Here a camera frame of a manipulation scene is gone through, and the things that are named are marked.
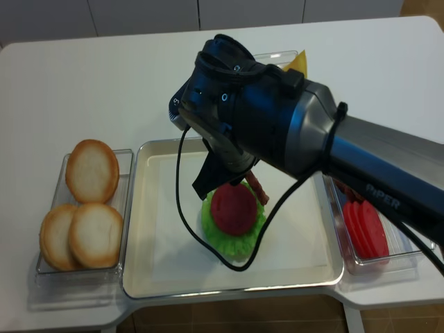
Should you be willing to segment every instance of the bacon strip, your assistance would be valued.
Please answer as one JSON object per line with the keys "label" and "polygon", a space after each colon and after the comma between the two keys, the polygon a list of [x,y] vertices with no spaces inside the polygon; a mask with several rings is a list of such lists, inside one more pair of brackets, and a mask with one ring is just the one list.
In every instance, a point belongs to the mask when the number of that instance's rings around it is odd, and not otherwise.
{"label": "bacon strip", "polygon": [[245,180],[256,193],[256,197],[261,205],[266,205],[270,198],[265,194],[262,186],[259,184],[259,181],[255,177],[255,175],[253,175],[251,170],[245,175]]}

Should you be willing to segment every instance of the plastic container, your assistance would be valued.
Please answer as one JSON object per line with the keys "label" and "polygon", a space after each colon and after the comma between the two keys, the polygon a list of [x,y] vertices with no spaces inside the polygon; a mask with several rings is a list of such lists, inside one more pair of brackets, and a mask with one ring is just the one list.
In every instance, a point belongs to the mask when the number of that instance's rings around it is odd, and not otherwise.
{"label": "plastic container", "polygon": [[[386,234],[388,252],[387,257],[362,259],[358,256],[353,246],[350,235],[348,234],[343,219],[342,207],[347,202],[347,198],[336,187],[333,179],[324,177],[325,186],[330,197],[330,207],[334,215],[336,224],[336,232],[338,234],[342,255],[345,261],[345,267],[353,275],[381,273],[388,271],[402,271],[409,268],[415,268],[418,261],[423,258],[421,251],[404,235],[397,227],[395,227],[385,216],[379,214]],[[422,241],[425,242],[432,250],[435,243],[425,238],[421,234],[413,230]]]}
{"label": "plastic container", "polygon": [[[107,205],[115,208],[123,217],[123,230],[121,238],[121,247],[119,253],[119,261],[117,265],[110,268],[86,268],[77,271],[57,271],[51,268],[44,260],[42,254],[36,266],[35,281],[38,286],[43,284],[102,284],[105,282],[117,282],[121,277],[123,249],[126,247],[126,239],[128,234],[128,217],[130,207],[130,181],[133,178],[133,152],[130,149],[114,151],[117,162],[119,163],[119,184],[114,196],[107,202]],[[57,187],[55,189],[53,203],[51,209],[64,203],[80,206],[65,182],[65,173],[69,156],[63,158],[62,169],[58,178]]]}
{"label": "plastic container", "polygon": [[284,51],[284,52],[274,52],[274,53],[263,53],[254,55],[256,61],[261,62],[265,65],[273,64],[280,68],[285,67],[290,62],[296,58],[298,55],[297,51]]}

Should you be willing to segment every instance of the white table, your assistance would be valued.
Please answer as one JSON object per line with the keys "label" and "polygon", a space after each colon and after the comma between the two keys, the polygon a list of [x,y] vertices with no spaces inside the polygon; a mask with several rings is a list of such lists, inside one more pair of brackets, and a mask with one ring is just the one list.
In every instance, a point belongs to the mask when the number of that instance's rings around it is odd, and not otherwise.
{"label": "white table", "polygon": [[[352,116],[444,143],[444,34],[432,19],[222,32],[256,54],[305,49],[309,78],[348,102]],[[88,308],[58,303],[58,311],[40,311],[31,297],[37,235],[62,158],[77,142],[97,138],[136,152],[149,140],[180,135],[169,122],[168,101],[215,33],[13,44],[0,53],[1,331],[104,327],[154,304],[130,301],[114,286],[112,299]],[[372,279],[345,273],[334,287],[292,292],[327,293],[356,308],[444,300],[444,280],[426,259],[416,273],[398,283],[397,273]]]}

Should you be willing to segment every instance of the red tomato slice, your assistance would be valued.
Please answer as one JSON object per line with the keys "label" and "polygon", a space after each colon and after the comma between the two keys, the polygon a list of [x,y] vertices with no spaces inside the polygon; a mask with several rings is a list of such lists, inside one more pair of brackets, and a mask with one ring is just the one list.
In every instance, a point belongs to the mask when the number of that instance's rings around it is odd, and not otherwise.
{"label": "red tomato slice", "polygon": [[350,235],[353,247],[355,248],[358,256],[362,259],[371,258],[370,249],[365,245],[364,236],[359,228],[359,224],[354,218],[353,204],[351,202],[347,202],[344,205],[342,212],[344,215],[345,226],[347,227],[348,234]]}
{"label": "red tomato slice", "polygon": [[222,185],[213,195],[211,214],[215,224],[226,234],[245,234],[255,224],[256,213],[256,198],[243,184]]}
{"label": "red tomato slice", "polygon": [[386,233],[377,210],[368,201],[364,201],[359,207],[358,216],[362,232],[375,257],[388,256]]}

